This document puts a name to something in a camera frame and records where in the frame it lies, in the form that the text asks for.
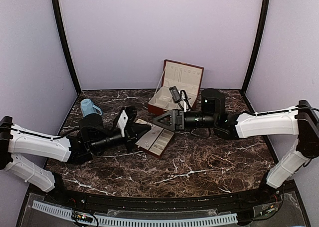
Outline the black corner frame post right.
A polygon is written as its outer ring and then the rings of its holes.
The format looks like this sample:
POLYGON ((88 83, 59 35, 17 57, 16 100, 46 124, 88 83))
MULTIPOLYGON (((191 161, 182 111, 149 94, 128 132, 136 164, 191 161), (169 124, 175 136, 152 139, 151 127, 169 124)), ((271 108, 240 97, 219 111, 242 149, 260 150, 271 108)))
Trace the black corner frame post right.
POLYGON ((260 49, 260 45, 261 45, 261 41, 262 41, 262 37, 263 37, 263 33, 264 33, 269 2, 270 2, 270 0, 262 0, 262 3, 261 3, 261 10, 260 10, 260 16, 259 16, 256 36, 255 36, 249 64, 247 67, 247 71, 245 74, 245 78, 244 78, 244 81, 243 81, 243 84, 241 87, 241 92, 243 95, 246 95, 246 93, 247 93, 247 90, 248 90, 248 87, 249 87, 249 84, 250 84, 250 81, 251 81, 251 78, 253 75, 253 71, 255 68, 255 64, 257 61, 257 57, 258 57, 258 53, 259 53, 259 49, 260 49))

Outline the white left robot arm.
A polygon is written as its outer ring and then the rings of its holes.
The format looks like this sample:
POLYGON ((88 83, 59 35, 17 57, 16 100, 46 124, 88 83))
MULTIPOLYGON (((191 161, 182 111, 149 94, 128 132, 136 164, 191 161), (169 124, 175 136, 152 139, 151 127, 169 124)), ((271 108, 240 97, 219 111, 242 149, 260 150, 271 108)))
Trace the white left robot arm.
POLYGON ((102 155, 108 148, 125 145, 131 151, 134 144, 151 130, 149 124, 134 122, 136 114, 125 111, 117 117, 111 130, 103 125, 99 114, 82 118, 75 128, 77 136, 52 136, 29 131, 14 123, 9 116, 0 122, 0 168, 29 182, 51 197, 60 205, 70 201, 70 193, 64 190, 62 177, 46 171, 24 157, 24 154, 43 156, 74 165, 81 165, 102 155))

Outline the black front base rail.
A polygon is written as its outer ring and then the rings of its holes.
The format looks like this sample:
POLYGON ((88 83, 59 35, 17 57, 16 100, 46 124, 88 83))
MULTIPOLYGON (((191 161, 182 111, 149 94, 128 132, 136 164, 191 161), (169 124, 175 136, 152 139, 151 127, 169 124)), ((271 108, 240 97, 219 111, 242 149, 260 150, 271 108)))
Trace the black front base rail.
POLYGON ((54 194, 46 194, 45 199, 55 204, 90 212, 108 210, 173 212, 207 209, 241 212, 260 204, 281 201, 284 190, 281 187, 272 192, 262 193, 259 189, 253 189, 232 194, 192 198, 125 198, 63 190, 54 194))

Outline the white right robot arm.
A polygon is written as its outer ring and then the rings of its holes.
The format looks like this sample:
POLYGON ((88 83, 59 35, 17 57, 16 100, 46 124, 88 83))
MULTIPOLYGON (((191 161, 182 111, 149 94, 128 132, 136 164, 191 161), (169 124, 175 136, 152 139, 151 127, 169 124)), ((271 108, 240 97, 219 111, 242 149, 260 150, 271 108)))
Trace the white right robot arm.
POLYGON ((266 175, 254 199, 265 204, 274 190, 306 162, 319 156, 319 118, 317 109, 306 100, 298 105, 268 112, 226 113, 222 108, 213 111, 188 111, 173 109, 153 119, 153 123, 176 132, 185 129, 211 128, 224 140, 238 140, 264 135, 296 135, 290 150, 266 175))

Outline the red jewelry tray insert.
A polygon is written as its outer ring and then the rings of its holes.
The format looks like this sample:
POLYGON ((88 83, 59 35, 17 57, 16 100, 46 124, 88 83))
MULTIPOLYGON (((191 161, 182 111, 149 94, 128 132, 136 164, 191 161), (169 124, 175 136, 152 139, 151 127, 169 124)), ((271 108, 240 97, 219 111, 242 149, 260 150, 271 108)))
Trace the red jewelry tray insert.
POLYGON ((151 129, 136 142, 137 147, 160 159, 173 138, 174 132, 142 119, 138 119, 136 123, 148 124, 151 126, 151 129))

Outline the black corner frame post left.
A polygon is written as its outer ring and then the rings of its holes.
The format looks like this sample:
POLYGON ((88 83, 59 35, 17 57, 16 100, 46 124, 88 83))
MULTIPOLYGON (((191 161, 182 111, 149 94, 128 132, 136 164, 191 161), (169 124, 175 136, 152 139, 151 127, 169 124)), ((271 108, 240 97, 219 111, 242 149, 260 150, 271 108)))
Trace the black corner frame post left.
POLYGON ((69 45, 68 45, 68 41, 67 41, 67 36, 65 33, 65 29, 64 29, 64 23, 62 20, 62 13, 61 13, 61 8, 60 8, 60 3, 59 0, 51 0, 52 2, 52 7, 53 7, 53 12, 54 12, 54 17, 55 17, 55 22, 56 22, 56 26, 57 26, 57 30, 58 30, 58 34, 59 34, 59 39, 60 39, 60 43, 61 43, 61 47, 63 50, 63 54, 65 57, 65 61, 67 64, 67 68, 68 68, 68 72, 70 74, 74 89, 77 93, 77 95, 79 95, 82 90, 80 87, 80 83, 75 71, 75 67, 73 64, 73 60, 71 57, 71 52, 69 49, 69 45))

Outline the light blue ceramic mug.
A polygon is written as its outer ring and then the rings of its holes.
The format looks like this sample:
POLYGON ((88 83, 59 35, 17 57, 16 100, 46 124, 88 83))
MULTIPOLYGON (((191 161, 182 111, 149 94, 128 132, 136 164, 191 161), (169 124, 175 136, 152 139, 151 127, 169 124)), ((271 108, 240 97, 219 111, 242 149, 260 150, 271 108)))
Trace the light blue ceramic mug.
POLYGON ((83 117, 86 117, 89 114, 99 114, 103 115, 103 111, 97 107, 93 101, 89 98, 85 98, 80 102, 80 109, 83 117))

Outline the red open jewelry box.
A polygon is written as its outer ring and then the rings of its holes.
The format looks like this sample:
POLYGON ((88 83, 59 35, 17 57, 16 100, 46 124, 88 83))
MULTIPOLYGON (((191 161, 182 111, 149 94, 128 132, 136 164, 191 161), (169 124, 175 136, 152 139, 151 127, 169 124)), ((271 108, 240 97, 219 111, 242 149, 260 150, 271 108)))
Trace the red open jewelry box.
POLYGON ((148 102, 148 111, 155 115, 162 115, 172 109, 179 109, 174 103, 170 87, 184 90, 192 108, 196 107, 196 100, 202 83, 204 68, 173 60, 164 60, 163 73, 154 96, 148 102))

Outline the black corner frame post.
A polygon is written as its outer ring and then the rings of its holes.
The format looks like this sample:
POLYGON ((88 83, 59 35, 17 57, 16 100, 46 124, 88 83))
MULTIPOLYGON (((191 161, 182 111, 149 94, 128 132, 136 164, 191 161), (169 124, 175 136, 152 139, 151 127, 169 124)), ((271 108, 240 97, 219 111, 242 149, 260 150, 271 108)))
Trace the black corner frame post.
POLYGON ((57 26, 57 30, 58 30, 58 34, 59 34, 59 39, 60 39, 60 43, 61 43, 61 47, 63 50, 63 54, 65 57, 65 61, 67 64, 67 68, 68 68, 68 72, 70 74, 74 89, 77 93, 77 95, 79 95, 82 90, 80 87, 80 83, 75 71, 75 67, 73 64, 73 60, 71 57, 71 52, 69 49, 69 45, 68 45, 68 41, 67 41, 67 36, 65 33, 65 29, 64 29, 64 23, 62 20, 62 13, 61 13, 61 8, 60 8, 60 3, 59 0, 51 0, 52 2, 52 7, 53 7, 53 12, 54 12, 54 17, 55 17, 55 22, 56 22, 56 26, 57 26))
POLYGON ((253 75, 253 71, 255 68, 255 64, 257 61, 257 57, 258 57, 258 53, 259 53, 259 49, 260 49, 260 45, 261 45, 261 41, 262 41, 262 37, 263 37, 263 33, 264 33, 269 2, 270 2, 270 0, 262 0, 262 3, 261 3, 261 10, 260 10, 260 16, 259 16, 256 36, 255 36, 249 64, 247 67, 247 71, 245 74, 245 78, 244 78, 244 81, 243 81, 243 84, 241 87, 241 92, 243 95, 246 95, 246 93, 247 93, 247 90, 248 90, 248 87, 249 87, 249 84, 250 84, 250 81, 251 81, 251 78, 253 75))

